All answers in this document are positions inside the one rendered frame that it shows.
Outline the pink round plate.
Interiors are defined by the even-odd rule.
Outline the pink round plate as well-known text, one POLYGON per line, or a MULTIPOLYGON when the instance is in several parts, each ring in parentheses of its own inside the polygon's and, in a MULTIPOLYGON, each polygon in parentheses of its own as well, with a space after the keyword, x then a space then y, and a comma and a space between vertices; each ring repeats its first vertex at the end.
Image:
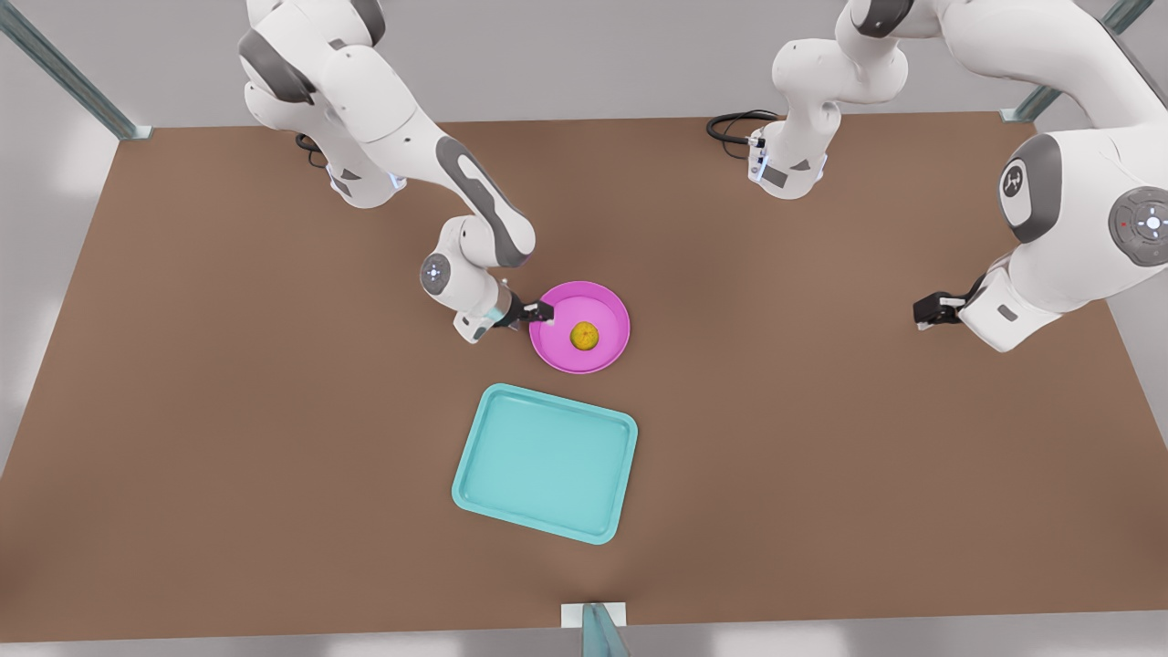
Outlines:
POLYGON ((554 320, 533 323, 529 339, 554 369, 571 374, 606 369, 630 345, 630 310, 609 288, 573 281, 551 288, 541 300, 552 307, 554 320))

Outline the silver frame post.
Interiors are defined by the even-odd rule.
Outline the silver frame post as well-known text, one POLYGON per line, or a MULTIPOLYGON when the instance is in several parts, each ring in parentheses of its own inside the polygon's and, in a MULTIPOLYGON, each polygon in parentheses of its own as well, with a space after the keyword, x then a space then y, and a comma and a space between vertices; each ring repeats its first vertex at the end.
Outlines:
POLYGON ((621 635, 627 625, 625 602, 559 606, 559 627, 580 630, 580 657, 631 657, 621 635))
POLYGON ((120 108, 100 92, 91 79, 67 58, 37 26, 32 25, 12 4, 0 0, 0 33, 18 46, 26 56, 32 58, 50 78, 55 79, 74 101, 84 108, 95 120, 98 120, 120 141, 145 141, 150 139, 153 127, 139 125, 130 120, 120 108))
POLYGON ((1168 123, 1157 84, 1098 18, 1072 0, 1006 0, 1004 9, 1021 39, 1018 79, 1068 95, 1098 129, 1168 123))

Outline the teal rectangular tray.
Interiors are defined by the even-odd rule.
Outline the teal rectangular tray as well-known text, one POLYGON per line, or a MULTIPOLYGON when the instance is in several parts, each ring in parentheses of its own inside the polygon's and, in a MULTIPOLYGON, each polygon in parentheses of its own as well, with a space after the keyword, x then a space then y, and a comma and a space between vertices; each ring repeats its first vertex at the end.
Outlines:
POLYGON ((452 500, 517 527, 604 545, 621 520, 638 435, 625 412, 492 383, 464 442, 452 500))

